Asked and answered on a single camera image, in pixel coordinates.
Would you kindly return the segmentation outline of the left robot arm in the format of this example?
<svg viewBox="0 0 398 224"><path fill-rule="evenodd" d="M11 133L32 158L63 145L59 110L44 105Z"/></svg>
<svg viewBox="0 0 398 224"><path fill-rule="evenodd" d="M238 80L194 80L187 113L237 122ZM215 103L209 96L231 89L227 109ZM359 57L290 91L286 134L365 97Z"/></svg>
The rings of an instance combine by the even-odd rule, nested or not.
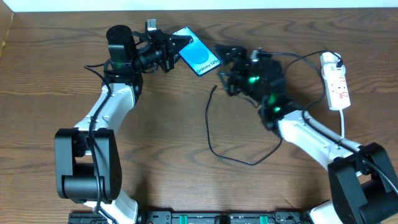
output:
<svg viewBox="0 0 398 224"><path fill-rule="evenodd" d="M136 223L138 203L122 190L116 133L141 95L143 74L174 68L193 34L166 34L155 20L143 33L117 25L106 33L110 58L101 64L101 94L73 128L55 134L55 178L61 198L100 214L104 223Z"/></svg>

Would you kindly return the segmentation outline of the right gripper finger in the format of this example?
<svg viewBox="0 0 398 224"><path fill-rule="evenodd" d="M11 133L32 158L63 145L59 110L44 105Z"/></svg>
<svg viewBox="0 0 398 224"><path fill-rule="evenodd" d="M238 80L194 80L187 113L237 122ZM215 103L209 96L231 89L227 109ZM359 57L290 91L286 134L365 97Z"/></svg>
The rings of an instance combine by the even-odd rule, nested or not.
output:
<svg viewBox="0 0 398 224"><path fill-rule="evenodd" d="M240 45L216 44L214 51L222 64L229 64L233 60L246 56L246 49Z"/></svg>
<svg viewBox="0 0 398 224"><path fill-rule="evenodd" d="M219 72L217 73L217 75L218 75L218 77L219 77L219 79L220 79L220 82L221 82L221 84L222 84L224 90L225 90L227 93L231 93L230 85L229 85L229 83L228 83L230 73L229 73L229 72L224 72L224 71L219 71Z"/></svg>

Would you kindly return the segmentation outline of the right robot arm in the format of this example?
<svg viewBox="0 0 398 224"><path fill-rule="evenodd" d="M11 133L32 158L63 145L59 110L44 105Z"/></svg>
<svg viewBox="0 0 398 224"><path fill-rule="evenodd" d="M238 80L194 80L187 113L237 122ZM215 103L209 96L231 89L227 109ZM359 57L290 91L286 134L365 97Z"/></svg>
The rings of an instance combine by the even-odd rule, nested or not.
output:
<svg viewBox="0 0 398 224"><path fill-rule="evenodd" d="M274 52L251 54L239 45L215 45L219 78L231 96L259 104L267 130L301 148L328 172L331 200L307 211L303 223L380 223L397 214L397 174L378 143L350 141L315 120L288 94L285 73Z"/></svg>

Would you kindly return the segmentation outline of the blue Galaxy smartphone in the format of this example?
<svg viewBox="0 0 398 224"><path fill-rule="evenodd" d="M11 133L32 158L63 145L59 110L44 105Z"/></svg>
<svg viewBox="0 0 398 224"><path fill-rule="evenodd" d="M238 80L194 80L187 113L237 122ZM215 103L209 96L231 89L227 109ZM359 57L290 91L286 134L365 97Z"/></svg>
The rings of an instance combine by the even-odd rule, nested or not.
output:
<svg viewBox="0 0 398 224"><path fill-rule="evenodd" d="M179 51L179 55L198 77L214 70L221 65L218 57L189 28L184 27L174 35L190 36L192 41Z"/></svg>

